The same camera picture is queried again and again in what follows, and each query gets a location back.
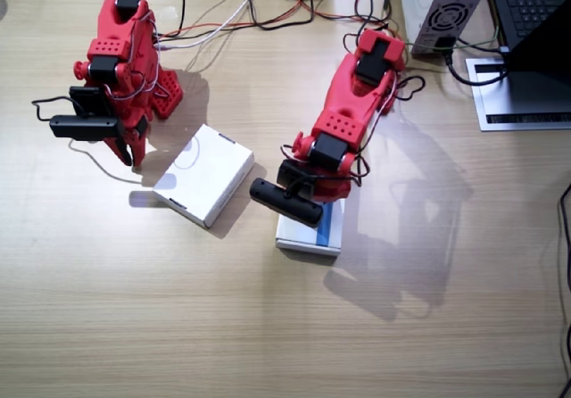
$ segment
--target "black power cable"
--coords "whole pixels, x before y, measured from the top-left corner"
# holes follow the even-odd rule
[[[55,101],[68,101],[71,102],[72,104],[74,104],[74,106],[76,106],[80,111],[81,111],[81,115],[86,117],[87,114],[85,112],[85,110],[83,109],[83,107],[78,103],[78,101],[75,101],[73,99],[71,99],[69,96],[57,96],[57,97],[50,97],[48,99],[37,99],[35,101],[32,101],[32,105],[34,105],[36,107],[36,116],[37,119],[40,121],[49,121],[51,119],[42,119],[42,117],[39,115],[39,105],[40,104],[47,104],[50,102],[55,102]]]
[[[561,209],[561,217],[563,218],[563,230],[565,232],[565,241],[567,244],[567,288],[569,292],[571,292],[571,237],[569,236],[569,221],[567,219],[567,208],[565,206],[565,201],[567,196],[571,193],[571,184],[563,195],[559,199],[559,208]],[[567,357],[571,361],[571,324],[567,329],[567,338],[566,338],[566,347],[567,347]],[[567,393],[571,390],[571,378],[568,379],[567,384],[561,391],[559,398],[565,398]]]
[[[404,102],[409,101],[410,99],[412,99],[412,96],[414,96],[416,93],[422,91],[426,87],[426,80],[424,77],[421,77],[419,75],[413,75],[411,77],[407,77],[406,79],[402,79],[401,81],[399,81],[399,84],[396,87],[397,90],[405,88],[413,79],[417,79],[418,81],[420,81],[420,87],[412,90],[410,92],[410,94],[406,97],[396,96],[396,98],[398,100],[404,101]]]
[[[502,70],[500,72],[500,75],[494,79],[489,79],[487,81],[470,81],[469,79],[464,79],[462,76],[460,76],[456,70],[454,69],[454,62],[452,60],[452,51],[447,51],[445,53],[443,53],[444,56],[444,61],[446,62],[446,66],[448,67],[448,70],[450,71],[450,73],[452,74],[452,76],[459,81],[462,84],[465,84],[466,86],[471,86],[471,87],[482,87],[482,86],[488,86],[490,84],[494,84],[497,83],[499,81],[502,81],[503,79],[505,79],[508,74],[509,71],[508,70]]]

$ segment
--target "wood grain surface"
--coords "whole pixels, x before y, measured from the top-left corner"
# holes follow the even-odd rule
[[[177,27],[181,0],[148,1],[160,31]],[[220,1],[187,0],[186,21]],[[0,0],[2,398],[559,394],[567,132],[481,133],[471,91],[440,61],[410,59],[427,88],[378,126],[343,254],[281,252],[277,215],[250,201],[249,183],[273,180],[279,145],[310,130],[359,24],[245,29],[164,53],[185,98],[153,123],[133,172],[103,144],[54,138],[30,104],[77,84],[102,2]],[[255,3],[260,20],[292,5]],[[352,0],[321,9],[351,13]],[[483,1],[464,38],[492,33]],[[457,54],[464,75],[473,53]],[[150,196],[204,122],[257,161],[209,231]]]

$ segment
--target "blue and white box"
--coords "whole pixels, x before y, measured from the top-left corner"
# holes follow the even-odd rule
[[[280,215],[277,221],[276,247],[304,253],[337,256],[341,253],[345,200],[323,205],[323,217],[317,228]]]

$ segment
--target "white power supply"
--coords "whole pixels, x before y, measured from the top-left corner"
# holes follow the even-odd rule
[[[413,54],[454,46],[480,0],[402,0]]]

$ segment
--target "red 3d-printed robot arm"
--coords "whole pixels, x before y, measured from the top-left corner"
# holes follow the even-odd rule
[[[364,31],[355,53],[347,54],[335,73],[310,135],[300,133],[292,147],[294,158],[283,161],[277,174],[282,187],[256,179],[252,198],[312,227],[322,213],[314,202],[346,198],[368,124],[377,111],[387,114],[393,106],[403,51],[399,39]]]
[[[153,110],[167,119],[183,96],[175,71],[159,64],[156,37],[145,0],[104,0],[87,62],[73,67],[76,78],[86,81],[70,87],[77,116],[53,117],[54,134],[103,140],[126,165],[139,166]]]

